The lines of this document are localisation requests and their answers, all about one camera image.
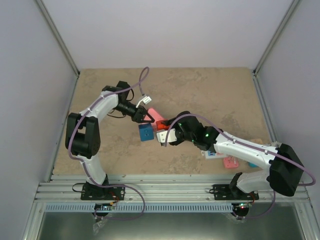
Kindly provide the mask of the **pink power strip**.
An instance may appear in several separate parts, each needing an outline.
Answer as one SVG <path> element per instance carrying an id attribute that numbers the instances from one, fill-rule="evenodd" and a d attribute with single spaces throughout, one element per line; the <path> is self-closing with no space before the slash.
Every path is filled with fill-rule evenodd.
<path id="1" fill-rule="evenodd" d="M 154 123 L 156 123 L 157 121 L 161 121 L 164 120 L 165 118 L 154 108 L 149 108 L 148 109 L 148 113 L 152 116 L 152 118 L 154 119 Z"/>

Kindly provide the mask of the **blue cube socket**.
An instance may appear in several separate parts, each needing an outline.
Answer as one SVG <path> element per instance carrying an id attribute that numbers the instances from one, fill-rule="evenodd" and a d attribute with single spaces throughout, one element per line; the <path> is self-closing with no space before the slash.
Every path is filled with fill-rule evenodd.
<path id="1" fill-rule="evenodd" d="M 140 124 L 138 126 L 139 137 L 142 142 L 154 139 L 154 131 L 150 123 Z"/>

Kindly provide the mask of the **red cube socket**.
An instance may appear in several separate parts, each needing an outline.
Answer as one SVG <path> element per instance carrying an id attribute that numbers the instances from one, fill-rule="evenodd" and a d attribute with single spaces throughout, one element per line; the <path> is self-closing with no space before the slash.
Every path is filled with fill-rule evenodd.
<path id="1" fill-rule="evenodd" d="M 155 122 L 156 131 L 168 130 L 170 126 L 167 125 L 166 122 L 167 121 L 164 119 L 156 121 Z"/>

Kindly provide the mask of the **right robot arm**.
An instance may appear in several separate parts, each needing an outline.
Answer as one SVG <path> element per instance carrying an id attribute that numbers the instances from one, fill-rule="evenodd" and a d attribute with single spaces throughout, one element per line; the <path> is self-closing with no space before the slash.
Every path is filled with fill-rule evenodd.
<path id="1" fill-rule="evenodd" d="M 291 146 L 284 143 L 268 146 L 243 140 L 212 124 L 204 126 L 188 111 L 161 123 L 165 128 L 157 129 L 156 138 L 162 146 L 191 142 L 201 151 L 232 156 L 261 169 L 238 172 L 226 186 L 215 186 L 213 189 L 223 200 L 247 199 L 259 190 L 273 190 L 286 197 L 295 195 L 304 166 Z"/>

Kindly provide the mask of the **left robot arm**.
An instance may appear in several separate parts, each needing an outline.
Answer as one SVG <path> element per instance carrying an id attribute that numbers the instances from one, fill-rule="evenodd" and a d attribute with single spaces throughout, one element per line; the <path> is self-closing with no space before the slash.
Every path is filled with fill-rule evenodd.
<path id="1" fill-rule="evenodd" d="M 82 186 L 81 200 L 122 201 L 126 188 L 111 185 L 101 166 L 98 152 L 101 146 L 100 123 L 113 110 L 129 116 L 138 124 L 151 125 L 155 119 L 142 105 L 131 103 L 127 97 L 132 87 L 125 81 L 117 86 L 105 86 L 99 97 L 85 110 L 67 117 L 65 147 L 71 159 L 78 160 L 87 176 Z"/>

